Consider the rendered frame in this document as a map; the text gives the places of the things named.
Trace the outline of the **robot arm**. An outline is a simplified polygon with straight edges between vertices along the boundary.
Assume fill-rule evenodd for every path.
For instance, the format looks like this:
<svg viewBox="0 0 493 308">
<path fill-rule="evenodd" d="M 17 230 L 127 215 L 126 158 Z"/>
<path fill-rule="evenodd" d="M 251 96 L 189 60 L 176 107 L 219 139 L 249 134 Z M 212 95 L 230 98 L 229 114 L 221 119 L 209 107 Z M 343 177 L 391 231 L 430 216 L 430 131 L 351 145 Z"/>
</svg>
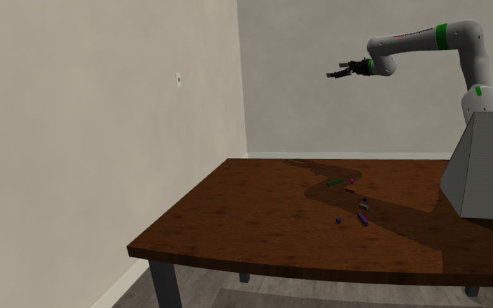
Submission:
<svg viewBox="0 0 493 308">
<path fill-rule="evenodd" d="M 474 111 L 493 112 L 493 88 L 489 56 L 482 25 L 473 19 L 449 22 L 411 33 L 373 37 L 367 44 L 372 59 L 360 63 L 363 76 L 392 75 L 397 64 L 393 54 L 410 51 L 457 49 L 467 92 L 462 98 L 466 126 Z"/>
</svg>

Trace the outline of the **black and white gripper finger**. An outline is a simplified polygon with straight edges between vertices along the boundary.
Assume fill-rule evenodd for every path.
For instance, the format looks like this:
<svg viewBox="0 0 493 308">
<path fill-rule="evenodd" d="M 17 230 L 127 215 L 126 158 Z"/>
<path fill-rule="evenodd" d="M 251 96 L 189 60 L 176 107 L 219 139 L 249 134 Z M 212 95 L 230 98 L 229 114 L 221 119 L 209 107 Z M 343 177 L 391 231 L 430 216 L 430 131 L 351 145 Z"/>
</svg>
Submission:
<svg viewBox="0 0 493 308">
<path fill-rule="evenodd" d="M 345 63 L 339 63 L 339 66 L 340 67 L 349 67 L 349 66 L 354 66 L 355 65 L 355 61 L 350 61 L 350 62 L 345 62 Z"/>
<path fill-rule="evenodd" d="M 326 75 L 328 78 L 330 78 L 330 77 L 340 78 L 343 76 L 348 76 L 348 75 L 351 75 L 351 73 L 353 73 L 353 71 L 348 71 L 348 69 L 350 69 L 350 68 L 353 68 L 353 66 L 350 66 L 350 67 L 346 68 L 345 70 L 339 71 L 337 73 L 336 72 L 326 73 Z"/>
</svg>

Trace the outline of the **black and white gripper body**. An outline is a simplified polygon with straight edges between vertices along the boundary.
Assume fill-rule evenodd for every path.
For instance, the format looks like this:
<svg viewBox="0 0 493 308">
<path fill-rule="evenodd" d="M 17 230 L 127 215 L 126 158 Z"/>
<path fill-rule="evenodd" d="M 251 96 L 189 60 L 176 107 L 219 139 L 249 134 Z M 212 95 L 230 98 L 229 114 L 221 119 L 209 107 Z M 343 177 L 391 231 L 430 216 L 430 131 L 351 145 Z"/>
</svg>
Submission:
<svg viewBox="0 0 493 308">
<path fill-rule="evenodd" d="M 360 71 L 360 68 L 359 68 L 360 63 L 361 63 L 361 62 L 356 62 L 354 66 L 352 65 L 352 66 L 353 66 L 353 68 L 350 68 L 350 69 L 348 69 L 348 70 L 349 70 L 349 71 L 353 71 L 353 73 L 356 73 L 356 74 L 361 74 L 361 71 Z"/>
</svg>

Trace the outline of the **purple rod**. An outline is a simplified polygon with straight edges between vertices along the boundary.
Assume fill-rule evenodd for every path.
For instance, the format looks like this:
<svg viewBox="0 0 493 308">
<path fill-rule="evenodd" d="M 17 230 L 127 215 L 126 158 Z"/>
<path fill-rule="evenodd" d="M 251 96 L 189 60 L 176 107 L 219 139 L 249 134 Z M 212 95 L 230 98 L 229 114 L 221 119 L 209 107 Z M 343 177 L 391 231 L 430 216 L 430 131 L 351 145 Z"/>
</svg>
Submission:
<svg viewBox="0 0 493 308">
<path fill-rule="evenodd" d="M 358 213 L 358 217 L 364 225 L 368 225 L 368 221 L 365 219 L 362 213 Z"/>
</svg>

